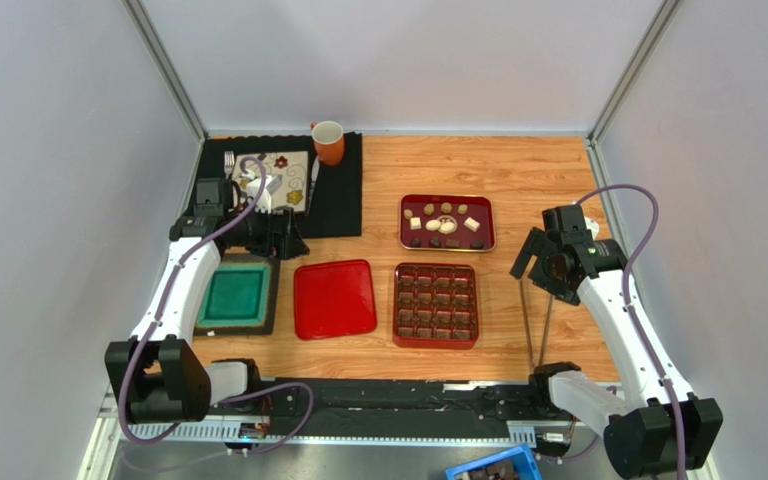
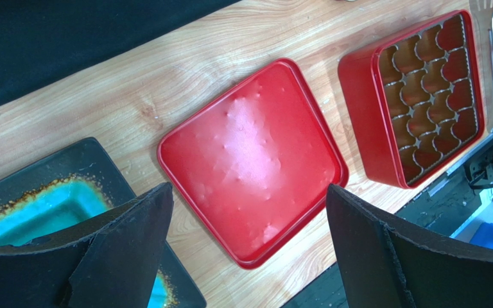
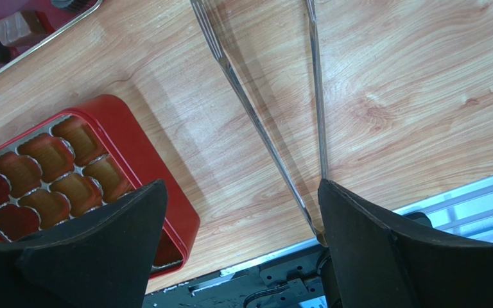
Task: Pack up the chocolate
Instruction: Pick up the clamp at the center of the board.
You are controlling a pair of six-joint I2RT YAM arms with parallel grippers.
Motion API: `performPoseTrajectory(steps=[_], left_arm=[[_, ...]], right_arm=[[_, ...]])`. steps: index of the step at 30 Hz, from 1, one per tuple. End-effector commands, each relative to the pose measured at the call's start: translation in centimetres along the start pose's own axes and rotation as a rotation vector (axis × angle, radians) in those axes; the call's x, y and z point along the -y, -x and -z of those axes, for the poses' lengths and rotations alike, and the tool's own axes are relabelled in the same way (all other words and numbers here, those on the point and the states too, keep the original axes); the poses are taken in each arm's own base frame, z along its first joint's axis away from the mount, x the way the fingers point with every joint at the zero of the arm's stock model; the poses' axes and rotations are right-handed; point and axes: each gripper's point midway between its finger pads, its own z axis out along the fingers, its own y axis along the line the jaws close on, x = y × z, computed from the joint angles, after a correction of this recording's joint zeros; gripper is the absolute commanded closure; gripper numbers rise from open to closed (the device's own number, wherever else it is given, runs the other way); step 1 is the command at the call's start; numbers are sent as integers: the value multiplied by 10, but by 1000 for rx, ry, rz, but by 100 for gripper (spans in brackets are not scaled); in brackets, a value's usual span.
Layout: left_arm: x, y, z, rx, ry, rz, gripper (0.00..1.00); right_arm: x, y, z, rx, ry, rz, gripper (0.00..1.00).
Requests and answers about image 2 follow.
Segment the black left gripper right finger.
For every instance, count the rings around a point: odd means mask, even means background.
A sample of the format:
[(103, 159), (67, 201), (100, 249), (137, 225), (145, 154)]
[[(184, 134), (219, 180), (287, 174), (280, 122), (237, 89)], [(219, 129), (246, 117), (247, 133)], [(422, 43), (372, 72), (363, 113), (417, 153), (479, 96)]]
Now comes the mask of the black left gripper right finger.
[(350, 307), (493, 307), (493, 250), (432, 232), (331, 184), (327, 220)]

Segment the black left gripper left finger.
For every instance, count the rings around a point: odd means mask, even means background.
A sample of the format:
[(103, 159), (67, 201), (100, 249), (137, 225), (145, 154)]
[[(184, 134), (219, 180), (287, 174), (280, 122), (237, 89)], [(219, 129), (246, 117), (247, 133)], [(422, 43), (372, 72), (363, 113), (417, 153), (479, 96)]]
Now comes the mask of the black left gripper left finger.
[(0, 246), (0, 307), (146, 307), (172, 185), (21, 246)]

